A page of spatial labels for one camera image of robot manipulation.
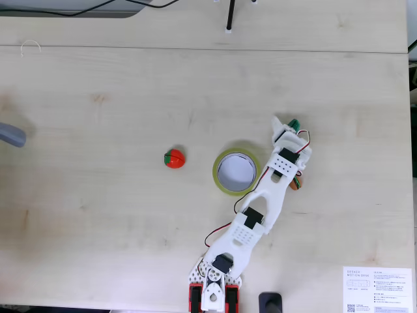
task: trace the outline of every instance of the paper sheet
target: paper sheet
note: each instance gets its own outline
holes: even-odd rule
[[[411,269],[343,268],[343,313],[413,313]]]

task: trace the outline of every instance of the black cable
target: black cable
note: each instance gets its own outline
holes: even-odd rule
[[[409,46],[409,53],[411,52],[411,50],[413,50],[415,47],[417,47],[417,40],[414,41],[410,46]]]
[[[201,262],[203,262],[203,260],[204,260],[204,259],[201,259],[200,263],[198,263],[198,265],[197,265],[197,270],[198,270],[198,273],[200,274],[200,276],[201,276],[201,277],[205,277],[205,276],[203,276],[203,275],[201,274],[201,272],[200,272],[200,264],[201,264]]]
[[[92,10],[95,10],[96,8],[103,7],[104,5],[108,5],[109,3],[112,3],[114,1],[116,1],[116,0],[108,0],[104,3],[96,5],[94,7],[87,8],[85,10],[82,10],[82,11],[79,11],[79,12],[76,12],[76,13],[71,13],[71,14],[54,12],[54,11],[45,11],[45,10],[30,10],[30,9],[25,10],[25,9],[19,9],[19,8],[2,8],[2,9],[0,9],[0,12],[41,13],[41,14],[52,14],[52,15],[65,16],[67,18],[71,18],[71,17],[74,17],[74,16],[78,16],[78,15],[90,12]],[[169,5],[172,5],[173,3],[176,3],[179,0],[173,0],[172,2],[167,3],[166,5],[150,5],[148,3],[144,3],[144,2],[140,2],[140,1],[133,1],[133,0],[125,0],[125,1],[129,1],[129,2],[132,2],[132,3],[139,4],[139,5],[145,5],[146,7],[151,7],[151,8],[165,8],[165,7],[168,7]]]
[[[146,7],[151,7],[151,8],[165,8],[168,7],[169,5],[172,5],[173,3],[176,3],[177,1],[180,0],[173,0],[170,3],[167,3],[166,5],[150,5],[149,3],[144,3],[144,2],[140,2],[140,1],[134,1],[134,0],[125,0],[128,2],[132,2],[132,3],[137,3],[139,5],[145,5]]]
[[[250,194],[251,192],[253,192],[253,191],[255,191],[255,189],[258,187],[258,185],[259,185],[259,182],[262,180],[262,178],[265,176],[265,174],[267,173],[267,171],[269,170],[269,167],[267,167],[266,168],[266,170],[263,172],[263,174],[262,174],[262,176],[261,176],[261,178],[258,180],[258,183],[256,184],[256,186],[255,186],[255,188],[254,189],[252,189],[251,191],[249,191],[248,193],[246,193],[243,197],[241,197],[241,199],[243,199],[243,198],[245,198],[248,194]],[[236,212],[236,204],[241,200],[241,199],[239,199],[239,200],[237,200],[236,202],[235,202],[235,205],[233,206],[233,210],[235,211],[235,213],[237,214],[237,212]],[[213,234],[213,233],[215,233],[216,231],[219,231],[219,230],[222,230],[223,228],[226,228],[226,227],[228,227],[228,226],[230,226],[230,224],[232,224],[232,222],[230,222],[230,223],[227,223],[227,224],[224,224],[223,226],[220,226],[219,228],[216,228],[215,230],[213,230],[211,233],[209,233],[208,235],[207,235],[207,237],[206,237],[206,239],[204,239],[204,244],[207,246],[207,247],[209,247],[210,248],[210,246],[207,244],[207,239]]]
[[[223,226],[220,226],[219,228],[216,228],[215,230],[213,230],[211,233],[209,233],[206,237],[206,239],[204,239],[204,244],[210,248],[210,246],[207,244],[207,238],[209,238],[213,233],[215,233],[216,231],[222,230],[223,228],[226,228],[228,226],[230,226],[230,224],[232,224],[232,222],[229,222],[227,224],[224,224]]]
[[[268,171],[268,170],[269,170],[269,167],[267,167],[267,168],[266,168],[266,170],[263,172],[263,174],[262,174],[261,178],[258,180],[258,183],[256,184],[255,188],[254,188],[254,189],[252,189],[251,191],[249,191],[248,193],[246,193],[243,197],[241,197],[241,199],[245,198],[248,194],[250,194],[251,192],[255,191],[255,189],[258,187],[259,183],[261,182],[261,179],[265,176],[265,174],[267,173],[267,171]],[[238,203],[241,199],[237,200],[237,201],[235,202],[235,205],[233,206],[233,210],[234,210],[235,214],[237,214],[237,211],[236,211],[236,204],[237,204],[237,203]]]

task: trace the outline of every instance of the red ball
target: red ball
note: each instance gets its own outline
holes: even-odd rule
[[[185,157],[181,151],[171,149],[164,155],[164,163],[169,168],[180,168],[185,163]]]

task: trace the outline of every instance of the robotic arm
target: robotic arm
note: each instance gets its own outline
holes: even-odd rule
[[[311,156],[309,141],[299,138],[293,127],[272,120],[274,150],[255,188],[247,194],[227,231],[207,250],[197,264],[203,280],[201,310],[225,310],[225,287],[228,282],[241,282],[240,275],[249,263],[252,249],[268,234],[281,213],[287,187]],[[266,200],[263,216],[251,203],[259,197]]]

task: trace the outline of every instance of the masking tape roll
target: masking tape roll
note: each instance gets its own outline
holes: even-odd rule
[[[243,196],[254,187],[260,170],[259,162],[252,153],[241,148],[231,148],[214,161],[213,179],[226,194]]]

